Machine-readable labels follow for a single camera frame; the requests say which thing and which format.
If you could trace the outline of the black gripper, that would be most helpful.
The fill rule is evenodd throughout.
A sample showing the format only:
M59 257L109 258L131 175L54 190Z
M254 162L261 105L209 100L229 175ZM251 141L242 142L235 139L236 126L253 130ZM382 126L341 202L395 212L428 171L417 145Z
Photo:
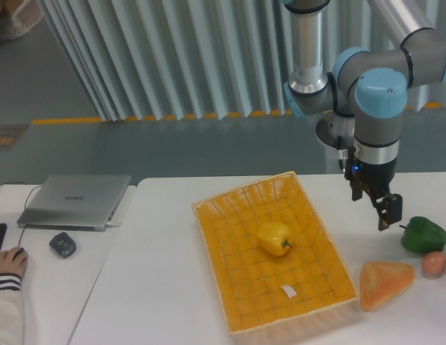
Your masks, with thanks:
M378 214L378 230L386 230L391 224L402 220L402 196L390 192L390 182L395 175L397 157L382 164L372 164L358 158L357 147L347 148L345 179L350 182L352 200L358 201L365 191L377 198L373 207Z

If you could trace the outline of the striped white sleeve forearm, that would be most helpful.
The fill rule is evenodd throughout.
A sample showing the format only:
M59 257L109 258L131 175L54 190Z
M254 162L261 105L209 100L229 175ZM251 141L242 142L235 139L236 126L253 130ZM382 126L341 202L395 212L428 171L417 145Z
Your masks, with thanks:
M21 277L0 274L0 344L23 344L24 311Z

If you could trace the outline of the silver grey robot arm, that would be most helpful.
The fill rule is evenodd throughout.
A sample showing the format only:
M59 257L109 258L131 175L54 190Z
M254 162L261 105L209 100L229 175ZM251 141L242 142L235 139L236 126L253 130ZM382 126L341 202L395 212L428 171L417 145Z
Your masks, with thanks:
M378 228L402 218L403 199L390 191L408 90L446 82L446 35L415 1L371 1L393 49L351 47L323 67L326 1L285 1L291 18L293 70L284 90L293 114L323 113L317 137L335 148L352 199L367 195Z

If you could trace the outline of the person's hand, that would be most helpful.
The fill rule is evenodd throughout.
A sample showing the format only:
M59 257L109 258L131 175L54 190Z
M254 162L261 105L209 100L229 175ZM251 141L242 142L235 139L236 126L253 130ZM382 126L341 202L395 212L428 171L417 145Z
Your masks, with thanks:
M27 268L28 253L19 255L13 260L14 254L21 247L14 247L0 252L0 275L14 275L21 278Z

